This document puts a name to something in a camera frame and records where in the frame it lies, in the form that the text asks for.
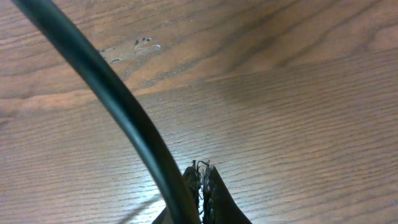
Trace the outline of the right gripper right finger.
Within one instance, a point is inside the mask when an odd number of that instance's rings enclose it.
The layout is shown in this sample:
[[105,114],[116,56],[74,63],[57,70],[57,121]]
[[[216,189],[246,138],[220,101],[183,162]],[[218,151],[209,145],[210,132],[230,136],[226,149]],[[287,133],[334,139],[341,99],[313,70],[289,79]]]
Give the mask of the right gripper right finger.
[[215,166],[209,165],[203,177],[203,222],[206,224],[251,224],[239,209]]

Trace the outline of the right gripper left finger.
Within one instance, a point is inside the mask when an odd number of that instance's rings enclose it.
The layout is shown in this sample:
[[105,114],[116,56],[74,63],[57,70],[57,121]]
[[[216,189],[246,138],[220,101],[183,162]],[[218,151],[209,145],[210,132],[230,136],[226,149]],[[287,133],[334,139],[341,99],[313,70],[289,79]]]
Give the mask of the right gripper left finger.
[[166,206],[153,224],[201,222],[198,211],[200,174],[196,164],[193,161],[182,173],[177,166],[163,168],[155,173],[155,182]]

